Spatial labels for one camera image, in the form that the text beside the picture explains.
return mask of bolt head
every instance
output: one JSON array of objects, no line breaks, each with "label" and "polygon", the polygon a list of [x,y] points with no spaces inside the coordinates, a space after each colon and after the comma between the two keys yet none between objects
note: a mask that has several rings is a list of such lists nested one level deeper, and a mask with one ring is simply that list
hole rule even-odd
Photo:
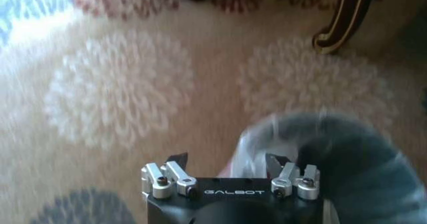
[{"label": "bolt head", "polygon": [[273,190],[272,194],[279,201],[281,201],[285,198],[285,194],[280,189]]},{"label": "bolt head", "polygon": [[160,186],[167,186],[168,185],[168,178],[165,177],[165,176],[160,176],[159,178],[157,178],[157,184],[160,185]]}]

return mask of beige carpet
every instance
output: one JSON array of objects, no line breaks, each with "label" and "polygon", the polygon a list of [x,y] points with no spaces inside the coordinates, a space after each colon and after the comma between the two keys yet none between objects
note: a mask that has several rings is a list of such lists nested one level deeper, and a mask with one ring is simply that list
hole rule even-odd
[{"label": "beige carpet", "polygon": [[359,118],[427,181],[427,58],[397,38],[425,0],[376,0],[335,56],[309,45],[333,0],[73,1],[2,25],[0,223],[144,223],[141,166],[188,152],[215,176],[276,112]]}]

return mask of wooden furniture leg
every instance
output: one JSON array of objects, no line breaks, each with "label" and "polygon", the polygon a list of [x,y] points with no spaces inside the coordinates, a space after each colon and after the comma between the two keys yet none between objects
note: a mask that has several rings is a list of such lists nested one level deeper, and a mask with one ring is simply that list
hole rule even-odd
[{"label": "wooden furniture leg", "polygon": [[332,21],[312,38],[312,46],[320,54],[337,51],[353,35],[368,12],[371,0],[337,0]]}]

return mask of screw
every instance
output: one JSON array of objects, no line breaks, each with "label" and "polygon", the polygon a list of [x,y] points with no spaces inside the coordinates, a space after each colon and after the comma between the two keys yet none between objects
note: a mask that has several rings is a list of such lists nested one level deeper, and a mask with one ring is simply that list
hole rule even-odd
[{"label": "screw", "polygon": [[301,183],[309,188],[315,187],[315,181],[311,178],[304,177],[301,179]]},{"label": "screw", "polygon": [[160,176],[160,177],[157,178],[157,184],[159,184],[161,187],[167,186],[167,185],[168,185],[168,178],[167,178],[165,176]]},{"label": "screw", "polygon": [[285,198],[285,195],[280,189],[273,190],[272,194],[279,201],[281,201]]}]

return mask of gray fabric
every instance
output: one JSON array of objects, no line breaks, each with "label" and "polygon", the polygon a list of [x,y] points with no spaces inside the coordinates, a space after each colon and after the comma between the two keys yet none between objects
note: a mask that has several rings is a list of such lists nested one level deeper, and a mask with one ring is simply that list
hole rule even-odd
[{"label": "gray fabric", "polygon": [[232,158],[232,177],[259,177],[259,155],[285,156],[292,147],[301,170],[307,164],[320,170],[320,194],[341,224],[427,223],[425,189],[404,155],[376,131],[339,115],[273,116],[251,127]]}]

